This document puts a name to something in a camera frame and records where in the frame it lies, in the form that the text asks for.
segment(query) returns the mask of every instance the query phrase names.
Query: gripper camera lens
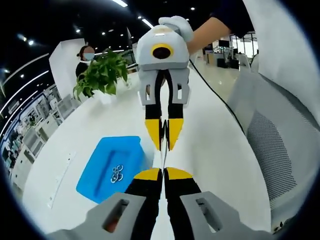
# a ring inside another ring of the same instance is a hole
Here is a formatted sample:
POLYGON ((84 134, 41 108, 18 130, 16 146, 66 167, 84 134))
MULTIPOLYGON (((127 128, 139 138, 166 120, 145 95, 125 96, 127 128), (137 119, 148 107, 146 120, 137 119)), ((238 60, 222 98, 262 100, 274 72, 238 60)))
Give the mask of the gripper camera lens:
POLYGON ((171 52, 166 47, 158 47, 155 50, 153 50, 152 55, 156 59, 167 59, 171 55, 171 52))

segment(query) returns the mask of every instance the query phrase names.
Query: white counter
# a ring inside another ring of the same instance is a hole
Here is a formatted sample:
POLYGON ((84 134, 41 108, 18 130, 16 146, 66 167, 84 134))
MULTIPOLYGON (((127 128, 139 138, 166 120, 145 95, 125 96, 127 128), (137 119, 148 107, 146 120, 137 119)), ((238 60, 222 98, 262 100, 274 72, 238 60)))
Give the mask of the white counter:
MULTIPOLYGON (((137 94, 137 73, 130 74, 130 78, 133 89, 121 92, 115 104, 103 106, 97 99, 89 98, 78 107, 59 126, 33 164, 22 202, 45 233, 74 228, 96 206, 76 191, 76 185, 101 138, 139 136, 147 156, 158 156, 145 127, 145 111, 137 94), (54 191, 50 208, 49 198, 54 191)), ((244 224, 255 230, 270 231, 266 184, 245 135, 223 102, 193 70, 190 70, 189 85, 191 96, 189 106, 184 109, 183 128, 173 151, 168 152, 166 166, 194 174, 201 190, 211 191, 238 210, 244 224)), ((168 94, 164 86, 161 90, 164 117, 168 94)), ((161 202, 155 235, 170 227, 160 224, 166 216, 165 207, 161 202)))

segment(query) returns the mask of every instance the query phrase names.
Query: wire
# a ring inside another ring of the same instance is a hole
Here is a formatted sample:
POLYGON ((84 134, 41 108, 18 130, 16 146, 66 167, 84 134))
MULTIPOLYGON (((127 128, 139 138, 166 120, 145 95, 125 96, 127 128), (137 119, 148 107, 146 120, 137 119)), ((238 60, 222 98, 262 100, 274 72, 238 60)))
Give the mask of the wire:
POLYGON ((216 91, 207 83, 207 81, 205 80, 205 78, 201 75, 201 73, 199 72, 199 70, 196 68, 195 64, 191 61, 191 59, 189 59, 190 63, 192 64, 192 66, 194 67, 195 71, 199 74, 199 76, 202 78, 202 80, 204 81, 204 83, 211 89, 212 92, 214 92, 214 94, 225 104, 225 106, 228 108, 229 112, 233 115, 233 117, 235 118, 235 120, 237 121, 237 123, 239 124, 239 127, 241 128, 241 131, 243 132, 244 135, 245 131, 243 129, 243 127, 241 126, 236 114, 234 113, 234 111, 231 109, 231 107, 219 96, 219 94, 216 93, 216 91))

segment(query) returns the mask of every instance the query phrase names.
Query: glove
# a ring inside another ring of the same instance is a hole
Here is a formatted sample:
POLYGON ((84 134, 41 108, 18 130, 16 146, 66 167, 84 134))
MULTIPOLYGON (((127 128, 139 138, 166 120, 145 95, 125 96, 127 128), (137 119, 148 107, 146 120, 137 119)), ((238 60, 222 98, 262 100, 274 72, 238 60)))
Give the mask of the glove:
POLYGON ((159 24, 171 24, 179 28, 181 37, 186 43, 190 42, 194 38, 194 31, 192 30, 189 22, 181 16, 160 17, 159 24))

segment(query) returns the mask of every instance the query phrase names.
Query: black ceiling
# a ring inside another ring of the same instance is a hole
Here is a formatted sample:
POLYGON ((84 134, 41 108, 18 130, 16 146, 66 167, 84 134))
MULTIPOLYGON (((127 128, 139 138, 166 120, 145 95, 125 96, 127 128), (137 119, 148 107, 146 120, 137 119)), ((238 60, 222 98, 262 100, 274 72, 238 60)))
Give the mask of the black ceiling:
MULTIPOLYGON (((220 0, 123 0, 128 4, 121 7, 111 0, 32 0, 6 1, 10 13, 2 25, 0 55, 0 82, 5 92, 1 95, 0 108, 23 85, 48 71, 20 91, 12 101, 26 99, 38 88, 54 83, 49 66, 49 55, 57 44, 64 40, 84 38, 96 52, 111 46, 114 50, 127 49, 127 28, 137 42, 150 28, 138 16, 153 25, 160 17, 182 16, 188 18, 193 29, 198 28, 209 18, 220 0), (31 60, 48 54, 21 69, 6 80, 13 72, 31 60)), ((6 123, 8 110, 2 111, 0 125, 6 123)))

